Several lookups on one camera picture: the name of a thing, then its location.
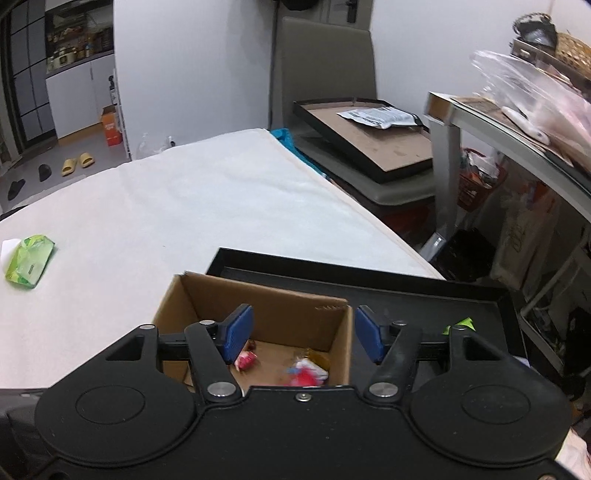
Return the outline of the green wet wipes pack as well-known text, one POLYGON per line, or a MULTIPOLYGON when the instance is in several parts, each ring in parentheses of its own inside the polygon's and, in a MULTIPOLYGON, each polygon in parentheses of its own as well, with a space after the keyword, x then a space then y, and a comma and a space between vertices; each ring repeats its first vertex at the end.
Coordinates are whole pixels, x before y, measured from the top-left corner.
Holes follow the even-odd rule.
POLYGON ((1 270, 13 285, 33 289, 53 255, 55 243, 45 235, 1 242, 1 270))

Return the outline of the red blue crab figurine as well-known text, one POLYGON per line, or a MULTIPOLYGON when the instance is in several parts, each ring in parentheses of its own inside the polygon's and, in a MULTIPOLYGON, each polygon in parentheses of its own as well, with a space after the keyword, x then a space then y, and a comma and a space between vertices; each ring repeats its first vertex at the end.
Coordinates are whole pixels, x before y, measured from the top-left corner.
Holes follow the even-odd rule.
POLYGON ((318 387, 329 379, 329 372, 308 358, 297 360, 287 369, 287 386, 318 387))

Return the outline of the silver foil packet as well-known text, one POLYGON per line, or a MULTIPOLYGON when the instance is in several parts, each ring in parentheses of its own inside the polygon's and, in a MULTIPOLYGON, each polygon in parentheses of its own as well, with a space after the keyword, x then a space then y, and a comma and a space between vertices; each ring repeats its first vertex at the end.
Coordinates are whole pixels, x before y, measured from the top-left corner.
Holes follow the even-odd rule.
POLYGON ((421 120, 411 113, 391 106, 360 108, 338 113, 339 117, 379 130, 421 127, 421 120))

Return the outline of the grey chair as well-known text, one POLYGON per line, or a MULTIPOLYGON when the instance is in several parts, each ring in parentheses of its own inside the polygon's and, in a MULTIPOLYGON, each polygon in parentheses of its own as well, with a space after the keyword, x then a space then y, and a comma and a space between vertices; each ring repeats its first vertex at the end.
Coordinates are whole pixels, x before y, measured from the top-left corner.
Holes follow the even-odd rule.
POLYGON ((286 17, 280 22, 279 33, 274 124, 290 130, 297 153, 353 196, 371 204, 394 207, 433 197, 433 165, 422 174, 377 183, 294 116, 296 101, 349 97, 381 100, 370 32, 286 17))

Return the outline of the wicker basket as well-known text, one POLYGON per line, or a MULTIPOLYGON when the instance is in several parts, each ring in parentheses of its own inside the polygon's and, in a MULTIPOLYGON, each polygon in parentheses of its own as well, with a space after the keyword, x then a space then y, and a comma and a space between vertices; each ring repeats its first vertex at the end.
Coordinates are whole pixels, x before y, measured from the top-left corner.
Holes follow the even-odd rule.
POLYGON ((581 75, 591 76, 591 47, 564 32, 557 34, 556 58, 581 75))

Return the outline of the red plastic basket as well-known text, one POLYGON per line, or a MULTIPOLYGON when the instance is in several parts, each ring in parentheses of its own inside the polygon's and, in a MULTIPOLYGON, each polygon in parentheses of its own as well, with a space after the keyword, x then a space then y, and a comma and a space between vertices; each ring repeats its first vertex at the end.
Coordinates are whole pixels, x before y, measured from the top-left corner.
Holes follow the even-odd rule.
POLYGON ((464 148, 460 162, 458 205, 469 213, 481 207, 507 177, 503 162, 464 148))

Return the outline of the clear plastic bag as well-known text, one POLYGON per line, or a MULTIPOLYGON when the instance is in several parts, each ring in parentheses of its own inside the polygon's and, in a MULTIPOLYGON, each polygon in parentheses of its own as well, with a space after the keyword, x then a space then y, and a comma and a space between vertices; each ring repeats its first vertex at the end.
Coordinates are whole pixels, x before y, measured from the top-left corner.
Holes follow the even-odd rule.
POLYGON ((513 56, 479 50, 471 57, 489 97, 521 115, 530 135, 545 137, 570 161, 590 170, 590 103, 562 82, 513 56))

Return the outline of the brown cardboard box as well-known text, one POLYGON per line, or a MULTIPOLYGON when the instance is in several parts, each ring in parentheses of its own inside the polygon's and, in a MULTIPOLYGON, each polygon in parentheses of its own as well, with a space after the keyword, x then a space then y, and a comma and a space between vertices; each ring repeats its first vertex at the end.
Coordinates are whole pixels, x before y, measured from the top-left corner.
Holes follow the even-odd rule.
POLYGON ((353 309, 341 298, 305 294, 186 272, 176 275, 153 323, 161 334, 181 333, 202 320, 222 321, 236 307, 253 310, 256 364, 229 371, 243 391, 252 386, 285 386, 287 370, 308 349, 329 366, 330 386, 349 384, 353 309))

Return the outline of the black shallow tray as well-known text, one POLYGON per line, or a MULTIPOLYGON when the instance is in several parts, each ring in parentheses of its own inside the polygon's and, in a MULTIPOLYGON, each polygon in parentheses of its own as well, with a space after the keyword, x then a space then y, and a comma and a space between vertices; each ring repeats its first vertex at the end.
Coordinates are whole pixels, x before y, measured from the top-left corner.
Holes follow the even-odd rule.
POLYGON ((526 358, 509 292, 501 287, 332 265, 221 248, 206 274, 367 305, 381 320, 409 320, 426 333, 471 318, 476 332, 497 348, 526 358))

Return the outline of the black picture frame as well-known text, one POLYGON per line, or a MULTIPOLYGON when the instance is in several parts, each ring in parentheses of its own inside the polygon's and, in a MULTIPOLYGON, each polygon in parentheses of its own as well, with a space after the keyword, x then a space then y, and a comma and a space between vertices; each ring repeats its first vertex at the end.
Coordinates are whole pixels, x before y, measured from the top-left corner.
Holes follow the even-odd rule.
POLYGON ((363 126, 338 115, 348 110, 383 106, 394 107, 383 100, 355 97, 303 100, 294 102, 293 112, 345 155, 356 169, 377 183, 389 183, 431 169, 432 144, 428 128, 418 115, 421 127, 388 130, 363 126))

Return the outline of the orange carton box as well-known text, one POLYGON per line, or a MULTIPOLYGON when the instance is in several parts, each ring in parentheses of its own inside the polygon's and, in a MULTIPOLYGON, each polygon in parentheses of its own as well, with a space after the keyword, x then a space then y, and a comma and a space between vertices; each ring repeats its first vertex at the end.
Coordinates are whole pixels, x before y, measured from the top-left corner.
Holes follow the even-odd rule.
POLYGON ((122 134, 117 124, 117 114, 114 105, 109 105, 103 108, 100 121, 107 145, 112 147, 121 144, 122 134))

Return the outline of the yellow slipper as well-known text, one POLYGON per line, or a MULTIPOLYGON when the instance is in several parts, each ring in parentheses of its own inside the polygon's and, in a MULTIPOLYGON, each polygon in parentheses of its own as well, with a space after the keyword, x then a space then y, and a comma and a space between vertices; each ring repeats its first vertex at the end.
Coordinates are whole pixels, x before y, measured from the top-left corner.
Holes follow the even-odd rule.
POLYGON ((95 159, 92 155, 85 152, 79 156, 78 163, 81 168, 85 169, 85 168, 92 166, 95 163, 95 159))
POLYGON ((61 168, 61 176, 67 177, 67 176, 71 175, 76 170, 76 166, 77 166, 76 159, 73 159, 73 158, 66 159, 62 165, 62 168, 61 168))

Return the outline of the pink doll figurine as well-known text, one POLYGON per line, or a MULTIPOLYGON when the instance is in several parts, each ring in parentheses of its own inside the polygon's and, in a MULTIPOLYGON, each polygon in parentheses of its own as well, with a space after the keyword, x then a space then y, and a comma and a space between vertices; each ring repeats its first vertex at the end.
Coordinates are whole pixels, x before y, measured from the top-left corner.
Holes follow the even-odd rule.
POLYGON ((235 370, 238 372, 249 371, 249 369, 252 369, 256 365, 256 362, 256 341, 248 340, 235 359, 235 370))

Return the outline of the grey curved desk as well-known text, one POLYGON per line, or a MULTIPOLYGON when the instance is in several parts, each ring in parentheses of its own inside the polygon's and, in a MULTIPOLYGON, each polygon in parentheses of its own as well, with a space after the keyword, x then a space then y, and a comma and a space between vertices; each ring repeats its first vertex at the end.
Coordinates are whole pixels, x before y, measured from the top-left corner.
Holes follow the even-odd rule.
POLYGON ((457 97, 431 92, 425 118, 433 153, 436 192, 435 233, 420 254, 433 260, 457 230, 461 135, 468 133, 493 151, 507 156, 568 202, 585 220, 590 219, 590 180, 569 166, 550 147, 513 130, 488 108, 478 110, 479 97, 457 97))

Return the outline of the green toy house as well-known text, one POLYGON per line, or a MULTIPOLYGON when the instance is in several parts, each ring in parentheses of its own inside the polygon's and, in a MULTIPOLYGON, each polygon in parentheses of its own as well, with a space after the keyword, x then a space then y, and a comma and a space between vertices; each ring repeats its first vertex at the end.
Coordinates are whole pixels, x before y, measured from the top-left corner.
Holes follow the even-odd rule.
POLYGON ((474 325, 474 322, 473 322, 473 319, 470 318, 470 317, 467 317, 467 318, 465 318, 465 319, 457 322, 454 325, 448 325, 448 326, 446 326, 445 329, 444 329, 444 331, 443 331, 443 334, 446 335, 446 336, 449 336, 450 335, 450 332, 452 331, 453 328, 467 328, 467 329, 470 329, 472 331, 475 331, 476 330, 475 325, 474 325))

